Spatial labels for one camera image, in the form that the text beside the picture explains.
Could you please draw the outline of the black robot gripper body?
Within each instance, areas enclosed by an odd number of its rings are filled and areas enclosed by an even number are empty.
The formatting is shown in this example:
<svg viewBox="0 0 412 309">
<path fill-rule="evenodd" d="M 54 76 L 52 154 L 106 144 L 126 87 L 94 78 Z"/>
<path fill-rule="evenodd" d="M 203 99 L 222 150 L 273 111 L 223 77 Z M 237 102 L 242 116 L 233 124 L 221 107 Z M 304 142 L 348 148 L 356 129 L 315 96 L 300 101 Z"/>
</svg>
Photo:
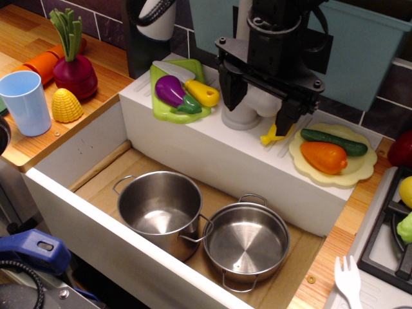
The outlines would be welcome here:
<svg viewBox="0 0 412 309">
<path fill-rule="evenodd" d="M 248 11 L 248 43 L 220 37 L 218 63 L 229 61 L 244 72 L 243 80 L 283 101 L 296 100 L 313 113 L 323 82 L 303 61 L 328 41 L 321 1 L 253 1 Z"/>
</svg>

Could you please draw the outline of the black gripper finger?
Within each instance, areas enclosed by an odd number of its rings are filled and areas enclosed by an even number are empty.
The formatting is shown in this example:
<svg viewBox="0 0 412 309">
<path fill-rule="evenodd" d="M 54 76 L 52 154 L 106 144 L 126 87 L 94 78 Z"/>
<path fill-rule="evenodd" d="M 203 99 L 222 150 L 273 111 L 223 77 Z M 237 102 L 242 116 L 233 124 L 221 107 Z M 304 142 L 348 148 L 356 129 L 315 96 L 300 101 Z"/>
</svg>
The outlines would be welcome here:
<svg viewBox="0 0 412 309">
<path fill-rule="evenodd" d="M 229 111 L 234 111 L 247 94 L 244 72 L 229 61 L 219 65 L 219 81 L 223 101 Z"/>
<path fill-rule="evenodd" d="M 276 116 L 276 135 L 286 136 L 291 127 L 299 120 L 301 115 L 308 112 L 308 106 L 296 100 L 283 101 L 281 109 Z"/>
</svg>

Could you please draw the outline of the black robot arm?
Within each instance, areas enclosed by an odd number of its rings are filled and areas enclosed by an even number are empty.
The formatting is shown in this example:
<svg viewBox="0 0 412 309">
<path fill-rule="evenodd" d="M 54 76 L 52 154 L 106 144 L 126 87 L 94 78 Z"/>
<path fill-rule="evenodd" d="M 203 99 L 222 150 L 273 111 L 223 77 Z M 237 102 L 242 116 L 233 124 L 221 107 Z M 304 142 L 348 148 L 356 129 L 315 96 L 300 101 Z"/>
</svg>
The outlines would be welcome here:
<svg viewBox="0 0 412 309">
<path fill-rule="evenodd" d="M 325 85 L 304 63 L 305 53 L 328 44 L 321 1 L 253 1 L 246 16 L 248 38 L 220 37 L 221 117 L 231 129 L 248 130 L 273 117 L 286 136 L 300 116 L 313 113 Z"/>
</svg>

